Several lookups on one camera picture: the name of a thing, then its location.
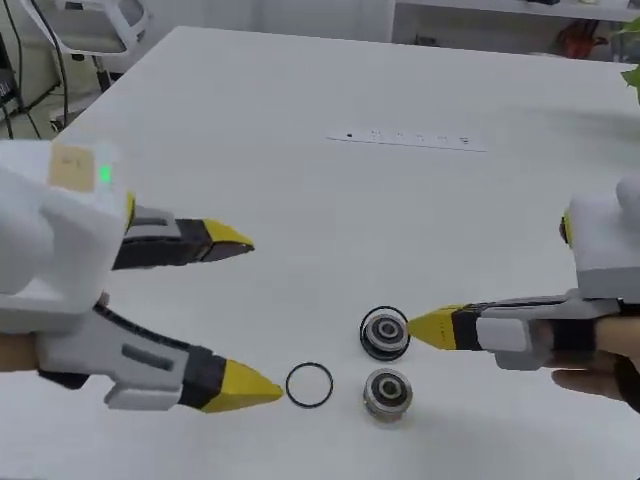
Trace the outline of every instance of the hand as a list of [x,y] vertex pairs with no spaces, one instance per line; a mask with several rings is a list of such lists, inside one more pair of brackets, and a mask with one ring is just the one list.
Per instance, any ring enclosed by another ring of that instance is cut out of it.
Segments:
[[560,368],[553,381],[568,390],[622,400],[614,377],[619,356],[627,357],[640,372],[640,317],[607,317],[596,323],[598,352],[588,365],[551,365]]
[[[106,305],[109,294],[103,293],[98,303]],[[36,337],[34,334],[0,334],[0,372],[19,372],[38,369]]]

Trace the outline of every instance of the green led light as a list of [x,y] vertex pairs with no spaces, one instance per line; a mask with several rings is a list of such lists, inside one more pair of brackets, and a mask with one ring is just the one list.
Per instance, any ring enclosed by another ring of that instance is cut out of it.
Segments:
[[102,183],[111,182],[111,167],[109,165],[102,165],[99,170],[100,181]]

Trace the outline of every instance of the finger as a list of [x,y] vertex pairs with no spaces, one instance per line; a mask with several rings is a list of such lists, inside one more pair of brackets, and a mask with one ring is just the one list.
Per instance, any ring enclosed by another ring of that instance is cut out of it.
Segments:
[[591,370],[556,370],[551,374],[556,385],[590,395],[622,400],[616,379],[610,373]]
[[605,317],[596,322],[596,347],[623,357],[640,357],[640,318]]
[[98,303],[100,305],[106,306],[109,303],[110,299],[111,299],[111,296],[107,292],[102,292],[100,294],[100,298],[98,299]]
[[0,372],[36,370],[38,355],[34,335],[0,334]]
[[563,370],[594,370],[598,372],[613,373],[613,367],[618,355],[609,352],[596,352],[583,359],[566,358],[559,355],[547,363],[546,368],[560,368]]

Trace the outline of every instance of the white table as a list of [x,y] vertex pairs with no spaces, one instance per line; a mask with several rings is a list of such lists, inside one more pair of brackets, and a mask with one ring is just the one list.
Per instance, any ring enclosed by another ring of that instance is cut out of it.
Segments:
[[[335,393],[312,411],[283,398],[206,417],[145,414],[108,411],[106,380],[78,393],[11,375],[0,397],[1,473],[637,478],[640,417],[626,405],[562,391],[547,372],[501,371],[482,353],[412,344],[395,368],[414,403],[383,429],[361,404],[379,365],[357,340],[361,317],[380,304],[415,315],[574,285],[557,234],[570,194],[609,191],[639,162],[640,107],[621,68],[177,29],[61,138],[117,143],[141,203],[215,216],[257,250],[114,274],[113,307],[276,381],[298,362],[323,362]],[[325,139],[368,127],[465,132],[489,151]]]

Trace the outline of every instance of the ball bearing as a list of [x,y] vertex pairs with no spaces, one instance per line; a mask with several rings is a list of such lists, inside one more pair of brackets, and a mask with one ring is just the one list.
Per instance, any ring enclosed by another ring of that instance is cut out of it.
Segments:
[[413,390],[400,372],[383,368],[367,378],[363,399],[371,416],[381,422],[393,423],[400,420],[411,405]]
[[360,343],[369,356],[382,362],[397,360],[409,348],[407,317],[394,307],[377,307],[360,323]]

